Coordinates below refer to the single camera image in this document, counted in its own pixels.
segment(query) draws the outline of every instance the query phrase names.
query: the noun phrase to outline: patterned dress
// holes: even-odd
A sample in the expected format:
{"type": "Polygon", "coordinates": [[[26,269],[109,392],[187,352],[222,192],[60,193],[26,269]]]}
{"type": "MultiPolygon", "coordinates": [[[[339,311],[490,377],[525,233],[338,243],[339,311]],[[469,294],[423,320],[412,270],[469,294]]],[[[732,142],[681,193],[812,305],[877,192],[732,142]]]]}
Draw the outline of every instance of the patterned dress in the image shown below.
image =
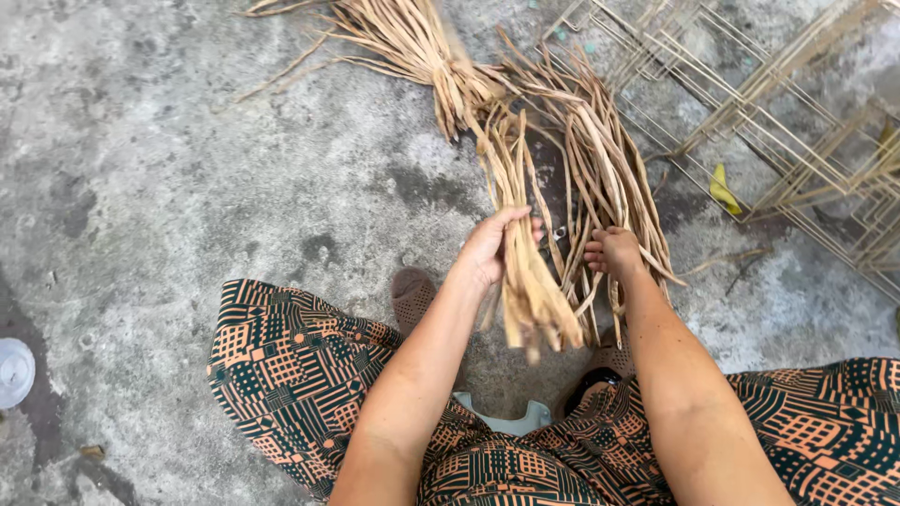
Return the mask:
{"type": "MultiPolygon", "coordinates": [[[[241,279],[222,287],[212,393],[253,444],[326,501],[365,394],[403,337],[315,295],[241,279]]],[[[727,376],[800,505],[900,506],[900,360],[727,376]]],[[[428,445],[424,505],[670,504],[634,380],[522,438],[456,400],[428,445]]]]}

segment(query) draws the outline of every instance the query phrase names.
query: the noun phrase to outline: metal wire frame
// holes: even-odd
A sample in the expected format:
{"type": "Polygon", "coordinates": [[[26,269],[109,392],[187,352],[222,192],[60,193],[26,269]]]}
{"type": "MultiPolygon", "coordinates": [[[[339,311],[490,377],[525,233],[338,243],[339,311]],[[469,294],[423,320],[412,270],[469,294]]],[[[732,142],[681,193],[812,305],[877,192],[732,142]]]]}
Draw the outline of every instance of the metal wire frame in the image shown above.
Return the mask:
{"type": "MultiPolygon", "coordinates": [[[[575,31],[582,30],[587,23],[594,23],[630,55],[617,68],[607,82],[623,105],[621,116],[643,133],[648,140],[661,149],[676,167],[707,194],[708,178],[712,172],[699,162],[691,151],[707,139],[738,135],[762,159],[775,168],[781,179],[757,202],[744,202],[738,195],[736,200],[750,212],[735,217],[738,222],[754,221],[773,214],[783,214],[794,224],[822,243],[841,260],[857,268],[870,282],[881,288],[900,303],[900,287],[887,273],[886,268],[900,268],[900,185],[896,178],[884,167],[882,160],[885,146],[893,151],[900,149],[900,142],[885,142],[880,146],[864,132],[858,122],[842,123],[826,108],[804,92],[788,75],[801,68],[817,52],[817,48],[835,41],[848,28],[859,25],[863,17],[879,5],[873,0],[855,3],[836,2],[815,21],[806,26],[801,34],[775,56],[770,55],[752,38],[706,6],[682,2],[675,5],[666,0],[654,0],[634,24],[629,24],[602,0],[587,0],[588,11],[575,23],[568,17],[586,0],[575,0],[544,34],[548,38],[554,30],[565,23],[575,31]],[[654,16],[664,15],[651,27],[654,16]],[[679,38],[688,25],[702,22],[720,36],[736,43],[747,55],[760,64],[743,83],[734,88],[724,78],[707,66],[701,59],[691,54],[679,38]],[[713,110],[706,120],[684,140],[678,139],[670,131],[655,121],[641,107],[628,100],[620,92],[640,76],[647,81],[670,76],[684,86],[701,103],[713,110]],[[788,127],[778,122],[763,107],[754,101],[765,94],[775,92],[793,95],[810,113],[828,124],[819,141],[809,145],[788,127]],[[724,99],[717,98],[724,93],[724,99]],[[859,167],[851,168],[835,157],[833,152],[851,135],[861,136],[874,142],[875,148],[869,159],[859,167]],[[697,171],[703,176],[696,177],[697,171]],[[824,184],[809,188],[816,181],[824,184]],[[820,226],[809,214],[818,204],[855,194],[869,205],[860,205],[851,215],[859,225],[855,230],[856,239],[848,241],[835,237],[833,230],[820,226]]],[[[900,12],[898,0],[883,0],[880,3],[889,10],[900,12]]]]}

